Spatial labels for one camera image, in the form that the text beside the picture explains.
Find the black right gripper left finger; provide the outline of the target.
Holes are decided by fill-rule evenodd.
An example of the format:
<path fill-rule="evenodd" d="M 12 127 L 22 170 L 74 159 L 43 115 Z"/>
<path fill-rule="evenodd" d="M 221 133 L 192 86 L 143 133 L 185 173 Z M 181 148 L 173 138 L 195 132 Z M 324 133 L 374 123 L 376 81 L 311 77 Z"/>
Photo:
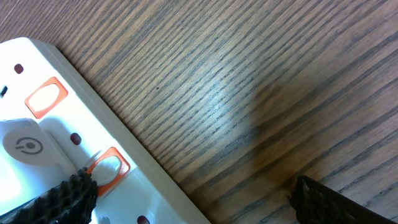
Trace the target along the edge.
<path fill-rule="evenodd" d="M 3 224 L 89 224 L 98 185 L 86 167 L 39 197 L 1 215 Z"/>

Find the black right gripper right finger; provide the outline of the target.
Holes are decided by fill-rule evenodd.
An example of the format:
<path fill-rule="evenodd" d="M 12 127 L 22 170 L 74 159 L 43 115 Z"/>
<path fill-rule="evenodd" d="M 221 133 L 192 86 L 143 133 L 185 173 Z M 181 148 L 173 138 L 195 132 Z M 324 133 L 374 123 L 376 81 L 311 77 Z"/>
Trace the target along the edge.
<path fill-rule="evenodd" d="M 289 198 L 300 224 L 393 224 L 338 192 L 301 175 Z"/>

